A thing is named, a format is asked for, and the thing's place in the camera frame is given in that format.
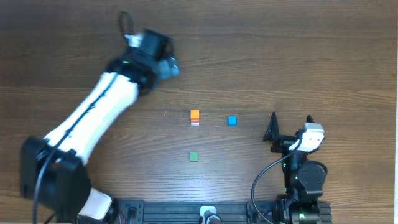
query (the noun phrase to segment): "cube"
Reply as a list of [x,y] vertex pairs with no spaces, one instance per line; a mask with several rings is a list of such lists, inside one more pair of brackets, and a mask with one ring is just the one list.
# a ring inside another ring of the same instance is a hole
[[199,110],[191,110],[191,120],[199,120],[200,119],[200,112]]
[[197,153],[197,152],[190,152],[190,153],[189,153],[189,161],[190,161],[190,162],[198,162],[198,161],[199,161],[199,153]]
[[238,118],[236,116],[228,116],[228,126],[236,126],[238,124]]

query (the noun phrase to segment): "green cube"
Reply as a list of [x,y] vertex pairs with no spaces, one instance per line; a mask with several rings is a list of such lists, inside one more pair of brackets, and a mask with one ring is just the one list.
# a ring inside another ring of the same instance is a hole
[[190,153],[189,153],[189,161],[190,161],[190,162],[198,162],[198,161],[199,161],[199,153],[197,153],[197,152],[190,152]]

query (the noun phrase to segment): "robotic arm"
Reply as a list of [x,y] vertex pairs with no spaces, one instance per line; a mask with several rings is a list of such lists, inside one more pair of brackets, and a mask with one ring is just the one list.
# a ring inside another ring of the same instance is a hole
[[44,139],[30,137],[21,150],[21,195],[55,210],[58,222],[76,217],[113,223],[118,204],[90,185],[85,165],[112,122],[161,79],[178,75],[171,38],[151,30],[124,35],[126,52],[113,60],[89,96]]

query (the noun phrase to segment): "wooden table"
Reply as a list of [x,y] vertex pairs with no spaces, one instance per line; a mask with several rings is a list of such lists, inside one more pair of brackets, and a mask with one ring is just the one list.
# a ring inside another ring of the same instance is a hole
[[[124,50],[116,24],[134,14],[175,39],[181,76],[140,98],[97,145],[92,184],[151,201],[247,201],[257,174],[280,157],[262,142],[272,111],[282,134],[306,115],[326,141],[322,200],[334,223],[392,223],[397,2],[0,2],[0,222],[29,222],[19,197],[19,149],[60,124]],[[199,127],[190,109],[201,110]],[[238,126],[226,125],[228,115]],[[189,152],[199,162],[189,162]],[[257,198],[284,189],[279,166]],[[41,219],[48,214],[42,207]]]

